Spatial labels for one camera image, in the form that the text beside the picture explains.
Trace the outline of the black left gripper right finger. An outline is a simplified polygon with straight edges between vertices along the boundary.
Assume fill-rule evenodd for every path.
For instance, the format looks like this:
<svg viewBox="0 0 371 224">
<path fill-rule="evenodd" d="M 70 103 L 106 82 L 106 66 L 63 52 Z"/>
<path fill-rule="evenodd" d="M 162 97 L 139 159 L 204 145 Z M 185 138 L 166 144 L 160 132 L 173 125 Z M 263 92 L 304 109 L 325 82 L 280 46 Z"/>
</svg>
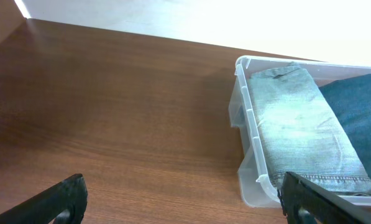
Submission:
<svg viewBox="0 0 371 224">
<path fill-rule="evenodd" d="M 371 213 L 294 172 L 285 173 L 278 198 L 288 223 L 371 224 Z"/>
</svg>

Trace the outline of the light grey jeans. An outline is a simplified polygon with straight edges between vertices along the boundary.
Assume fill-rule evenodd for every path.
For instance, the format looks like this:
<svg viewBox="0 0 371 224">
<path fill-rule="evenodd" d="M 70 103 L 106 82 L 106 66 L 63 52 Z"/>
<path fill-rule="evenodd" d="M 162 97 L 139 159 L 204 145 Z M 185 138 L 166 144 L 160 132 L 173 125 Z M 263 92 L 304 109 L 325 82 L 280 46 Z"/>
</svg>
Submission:
<svg viewBox="0 0 371 224">
<path fill-rule="evenodd" d="M 292 62 L 247 84 L 274 187 L 294 172 L 338 195 L 371 196 L 371 178 L 307 69 Z"/>
</svg>

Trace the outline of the blue denim jeans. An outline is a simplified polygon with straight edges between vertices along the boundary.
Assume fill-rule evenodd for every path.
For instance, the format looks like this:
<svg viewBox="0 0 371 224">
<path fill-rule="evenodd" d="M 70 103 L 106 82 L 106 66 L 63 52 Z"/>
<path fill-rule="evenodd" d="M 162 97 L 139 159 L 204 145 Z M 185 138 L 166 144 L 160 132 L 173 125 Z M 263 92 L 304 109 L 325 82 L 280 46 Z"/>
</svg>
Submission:
<svg viewBox="0 0 371 224">
<path fill-rule="evenodd" d="M 371 74 L 337 80 L 319 89 L 371 178 Z"/>
</svg>

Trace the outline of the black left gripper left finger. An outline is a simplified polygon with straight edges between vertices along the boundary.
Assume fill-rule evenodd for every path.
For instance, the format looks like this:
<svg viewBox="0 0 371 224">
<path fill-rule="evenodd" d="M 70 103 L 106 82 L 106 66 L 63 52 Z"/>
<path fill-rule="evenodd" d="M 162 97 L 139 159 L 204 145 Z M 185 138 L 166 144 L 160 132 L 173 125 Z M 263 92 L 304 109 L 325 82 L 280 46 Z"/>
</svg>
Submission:
<svg viewBox="0 0 371 224">
<path fill-rule="evenodd" d="M 74 174 L 0 214 L 0 223 L 69 223 L 83 221 L 88 191 L 82 174 Z"/>
</svg>

